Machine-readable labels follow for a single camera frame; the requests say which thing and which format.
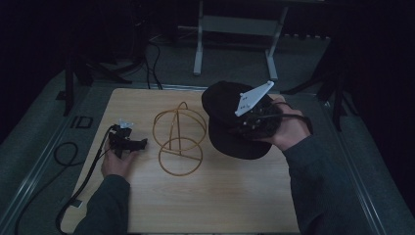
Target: wooden table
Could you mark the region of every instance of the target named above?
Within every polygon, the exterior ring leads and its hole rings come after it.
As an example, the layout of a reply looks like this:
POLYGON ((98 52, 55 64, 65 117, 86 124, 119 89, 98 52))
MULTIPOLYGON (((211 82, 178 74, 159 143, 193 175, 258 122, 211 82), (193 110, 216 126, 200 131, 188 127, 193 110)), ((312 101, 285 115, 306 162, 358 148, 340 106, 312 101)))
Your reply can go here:
MULTIPOLYGON (((148 138, 146 150, 134 162, 129 228, 131 233, 259 233, 298 232, 285 157, 275 147, 261 159, 239 160, 215 150, 208 135, 201 143, 201 166, 186 176, 162 170, 160 146, 153 137, 154 118, 186 102, 208 123, 200 91, 116 89, 98 128, 75 190, 85 178, 106 130, 119 118, 134 122, 132 140, 148 138)), ((159 120, 160 138, 169 118, 159 120)), ((183 134, 199 138, 203 130, 189 118, 180 120, 183 134)), ((172 158, 176 163, 180 157, 172 158)), ((62 229, 71 233, 86 214, 86 204, 103 180, 97 164, 88 185, 78 197, 80 208, 69 207, 62 229)))

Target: wire frame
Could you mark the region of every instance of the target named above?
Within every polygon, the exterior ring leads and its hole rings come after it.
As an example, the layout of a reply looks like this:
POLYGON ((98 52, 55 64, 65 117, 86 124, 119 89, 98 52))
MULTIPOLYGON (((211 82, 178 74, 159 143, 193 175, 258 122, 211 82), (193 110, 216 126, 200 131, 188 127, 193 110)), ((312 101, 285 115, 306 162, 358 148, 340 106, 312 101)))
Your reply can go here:
POLYGON ((156 115, 155 120, 154 120, 154 124, 153 124, 153 136, 154 136, 156 142, 161 146, 161 148, 159 150, 159 163, 160 163, 161 168, 165 172, 167 172, 171 175, 175 175, 175 176, 184 176, 184 175, 189 175, 189 174, 193 173, 202 164, 204 154, 203 154, 203 150, 202 150, 202 147, 200 146, 200 144, 205 139, 206 135, 207 135, 207 123, 206 123, 205 119, 199 113, 197 113, 196 111, 190 110, 189 107, 187 106, 186 102, 180 103, 180 105, 178 105, 176 109, 164 111, 164 112, 161 112, 158 115, 156 115), (160 123, 161 118, 163 116, 165 116, 166 114, 173 114, 173 118, 172 118, 172 121, 171 121, 170 128, 168 130, 168 140, 165 141, 164 143, 162 143, 162 141, 160 139, 158 139, 158 137, 156 135, 156 127, 157 127, 158 123, 160 123), (185 128, 185 127, 180 125, 180 120, 182 119, 181 118, 182 116, 185 116, 185 117, 188 117, 188 118, 192 119, 195 123, 197 123, 199 125, 199 127, 203 131, 201 138, 195 140, 191 137, 183 135, 183 130, 184 129, 182 129, 182 128, 185 128), (174 136, 174 133, 175 133, 174 130, 175 129, 177 130, 177 135, 176 136, 174 136), (184 144, 183 144, 184 141, 190 142, 191 145, 187 146, 187 147, 184 147, 184 144), (177 142, 178 147, 173 147, 173 142, 177 142), (186 154, 186 152, 189 152, 190 150, 193 150, 193 149, 199 150, 200 154, 198 156, 186 154), (162 153, 176 155, 176 156, 181 157, 181 158, 186 158, 186 159, 189 159, 189 160, 197 161, 197 164, 191 170, 189 170, 187 172, 184 172, 184 173, 172 172, 172 170, 167 169, 167 167, 163 164, 163 162, 161 160, 161 154, 162 153))

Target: black cap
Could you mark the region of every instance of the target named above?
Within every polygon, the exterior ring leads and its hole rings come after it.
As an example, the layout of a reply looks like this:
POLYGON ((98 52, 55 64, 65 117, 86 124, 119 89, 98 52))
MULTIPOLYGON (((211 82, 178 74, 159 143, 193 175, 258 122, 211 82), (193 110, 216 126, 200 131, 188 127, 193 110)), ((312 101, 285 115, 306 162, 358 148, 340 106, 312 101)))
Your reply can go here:
MULTIPOLYGON (((225 155, 244 160, 259 159, 271 148, 269 143, 247 139, 234 131, 244 122, 244 116, 235 115, 240 94, 252 89, 242 83, 219 81, 202 94, 202 105, 209 115, 208 136, 211 144, 225 155)), ((271 106, 271 101, 272 98, 265 95, 258 103, 271 106)))

